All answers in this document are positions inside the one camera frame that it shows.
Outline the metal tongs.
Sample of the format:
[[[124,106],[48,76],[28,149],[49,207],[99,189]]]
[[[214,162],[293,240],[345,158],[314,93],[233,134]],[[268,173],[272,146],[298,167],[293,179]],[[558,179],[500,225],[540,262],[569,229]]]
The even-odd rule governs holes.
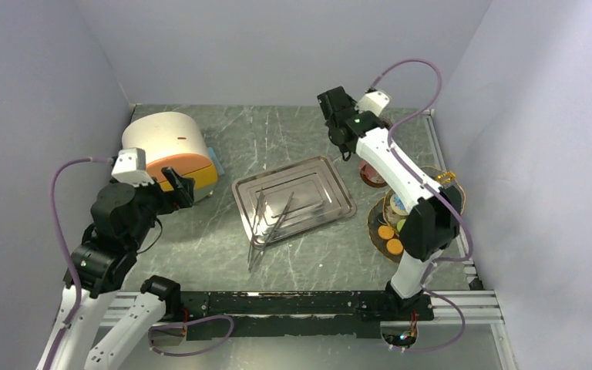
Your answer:
[[[286,219],[287,212],[293,203],[294,192],[291,192],[287,198],[282,211],[276,216],[277,220],[273,224],[267,221],[273,217],[273,214],[267,214],[268,203],[265,200],[264,191],[259,192],[254,217],[250,222],[251,238],[247,253],[247,271],[251,273],[256,264],[261,262],[267,247],[273,242],[278,230]]]

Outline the blue sprinkled donut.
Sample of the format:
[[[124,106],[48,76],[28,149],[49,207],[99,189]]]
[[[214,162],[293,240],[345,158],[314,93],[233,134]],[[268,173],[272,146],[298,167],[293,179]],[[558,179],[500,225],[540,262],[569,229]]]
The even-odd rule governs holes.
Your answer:
[[[397,214],[401,217],[405,217],[409,214],[405,208],[404,203],[395,193],[389,199],[389,206],[394,214]]]

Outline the small glass plate gold rim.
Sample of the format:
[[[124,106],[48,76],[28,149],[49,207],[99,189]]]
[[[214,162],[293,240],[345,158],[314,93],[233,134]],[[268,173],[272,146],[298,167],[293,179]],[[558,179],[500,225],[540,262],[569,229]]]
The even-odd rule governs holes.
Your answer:
[[[433,180],[435,180],[437,183],[439,183],[443,188],[456,187],[459,190],[459,192],[460,192],[459,213],[461,215],[463,215],[463,212],[464,212],[465,206],[466,206],[466,192],[464,191],[462,186],[459,184],[456,174],[452,171],[441,170],[441,169],[439,169],[437,167],[433,167],[433,166],[422,166],[421,169],[426,175],[428,175]],[[394,193],[395,192],[393,190],[389,190],[383,198],[382,212],[384,214],[394,214],[389,206],[389,199]]]

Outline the orange biscuit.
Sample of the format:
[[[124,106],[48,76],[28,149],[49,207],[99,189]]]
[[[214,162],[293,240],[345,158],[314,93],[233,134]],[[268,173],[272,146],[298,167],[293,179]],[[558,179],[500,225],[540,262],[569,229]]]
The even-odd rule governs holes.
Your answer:
[[[404,247],[399,239],[392,238],[386,242],[386,250],[391,255],[400,255],[404,251]]]
[[[378,236],[383,240],[391,240],[395,236],[395,231],[388,225],[378,227]]]

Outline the orange biscuit front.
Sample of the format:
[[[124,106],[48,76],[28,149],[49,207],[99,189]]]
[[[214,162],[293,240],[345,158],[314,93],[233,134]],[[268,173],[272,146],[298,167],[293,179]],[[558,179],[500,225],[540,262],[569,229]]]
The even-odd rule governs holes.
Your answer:
[[[404,247],[399,239],[392,238],[386,242],[386,250],[391,255],[400,255],[404,251]]]

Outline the brown coaster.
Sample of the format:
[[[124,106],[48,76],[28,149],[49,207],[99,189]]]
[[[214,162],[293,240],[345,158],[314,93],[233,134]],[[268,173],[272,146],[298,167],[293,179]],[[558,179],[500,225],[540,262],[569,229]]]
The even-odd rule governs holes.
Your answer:
[[[387,183],[380,177],[367,177],[364,173],[360,173],[361,180],[368,186],[374,188],[386,187]]]

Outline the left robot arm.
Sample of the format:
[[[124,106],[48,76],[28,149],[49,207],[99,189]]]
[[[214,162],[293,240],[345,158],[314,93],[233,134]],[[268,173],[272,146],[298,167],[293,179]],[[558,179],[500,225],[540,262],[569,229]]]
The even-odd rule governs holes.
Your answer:
[[[180,286],[164,277],[143,284],[140,299],[108,335],[95,343],[99,326],[137,262],[140,248],[160,215],[194,203],[194,179],[172,167],[162,174],[171,186],[165,191],[144,169],[114,173],[91,206],[92,223],[80,245],[69,251],[56,231],[67,263],[61,305],[51,336],[39,360],[40,369],[116,368],[130,353],[143,330],[160,319],[178,317],[183,308]]]

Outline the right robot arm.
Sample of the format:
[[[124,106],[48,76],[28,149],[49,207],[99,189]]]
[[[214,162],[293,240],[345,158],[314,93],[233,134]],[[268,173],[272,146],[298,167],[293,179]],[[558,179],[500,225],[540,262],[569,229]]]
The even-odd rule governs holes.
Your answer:
[[[373,90],[355,100],[338,86],[319,94],[317,101],[330,141],[342,154],[355,154],[370,165],[405,208],[399,231],[404,254],[385,299],[387,313],[403,319],[413,311],[432,263],[459,236],[462,195],[428,176],[395,143],[380,117],[390,102],[385,92]]]

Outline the light blue object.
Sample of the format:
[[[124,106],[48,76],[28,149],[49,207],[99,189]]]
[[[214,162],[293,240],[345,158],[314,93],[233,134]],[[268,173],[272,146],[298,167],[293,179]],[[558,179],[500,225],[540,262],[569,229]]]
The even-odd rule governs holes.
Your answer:
[[[212,147],[208,147],[207,150],[208,150],[208,153],[210,154],[211,161],[212,161],[212,163],[214,164],[214,166],[216,168],[217,175],[219,177],[224,176],[225,175],[225,170],[224,170],[221,162],[219,161],[215,150]]]

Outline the cream bread box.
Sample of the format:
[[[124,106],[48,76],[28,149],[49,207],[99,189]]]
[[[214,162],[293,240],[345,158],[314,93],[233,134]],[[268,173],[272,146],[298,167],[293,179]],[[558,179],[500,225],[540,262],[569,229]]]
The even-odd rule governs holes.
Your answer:
[[[190,116],[163,112],[139,118],[123,131],[122,145],[144,150],[146,171],[164,191],[172,187],[161,169],[171,167],[180,176],[194,179],[196,202],[213,195],[219,173],[199,126]]]

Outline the steel tray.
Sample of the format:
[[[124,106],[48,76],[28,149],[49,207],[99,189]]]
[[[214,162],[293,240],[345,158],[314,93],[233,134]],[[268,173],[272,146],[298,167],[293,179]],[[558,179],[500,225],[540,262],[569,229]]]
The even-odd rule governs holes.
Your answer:
[[[231,188],[244,229],[255,247],[344,220],[357,210],[327,156],[243,177]]]

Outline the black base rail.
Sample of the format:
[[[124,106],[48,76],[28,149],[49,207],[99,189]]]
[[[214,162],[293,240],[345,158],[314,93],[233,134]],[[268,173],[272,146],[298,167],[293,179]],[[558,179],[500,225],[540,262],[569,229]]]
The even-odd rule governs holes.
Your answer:
[[[431,298],[423,293],[400,299],[387,291],[182,291],[180,305],[161,323],[185,321],[187,340],[354,335],[380,338],[390,321],[432,321]]]

